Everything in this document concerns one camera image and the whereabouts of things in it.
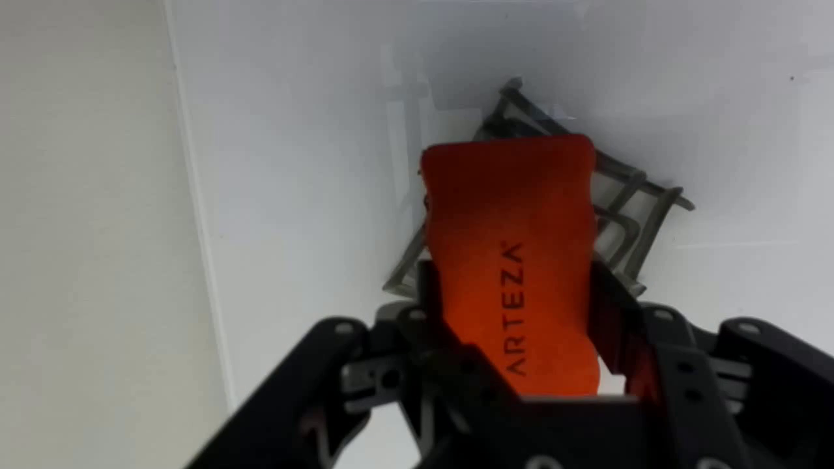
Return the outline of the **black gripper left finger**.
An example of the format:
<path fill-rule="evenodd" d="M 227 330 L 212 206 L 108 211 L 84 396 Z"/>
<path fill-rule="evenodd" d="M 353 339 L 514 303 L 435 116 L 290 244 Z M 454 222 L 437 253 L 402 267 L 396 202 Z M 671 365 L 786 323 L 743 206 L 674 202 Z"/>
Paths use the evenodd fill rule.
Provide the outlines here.
<path fill-rule="evenodd" d="M 411 430 L 414 469 L 522 469 L 514 392 L 444 321 L 440 273 L 416 265 L 416 299 L 372 326 L 315 323 L 184 469 L 336 469 L 380 405 Z"/>

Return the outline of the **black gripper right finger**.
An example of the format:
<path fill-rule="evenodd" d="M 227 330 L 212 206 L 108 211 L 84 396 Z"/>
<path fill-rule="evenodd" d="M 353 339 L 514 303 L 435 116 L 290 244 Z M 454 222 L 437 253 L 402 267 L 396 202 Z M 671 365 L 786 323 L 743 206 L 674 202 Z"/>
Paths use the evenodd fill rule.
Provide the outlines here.
<path fill-rule="evenodd" d="M 834 469 L 834 357 L 755 317 L 717 334 L 592 265 L 590 336 L 625 378 L 607 469 Z"/>

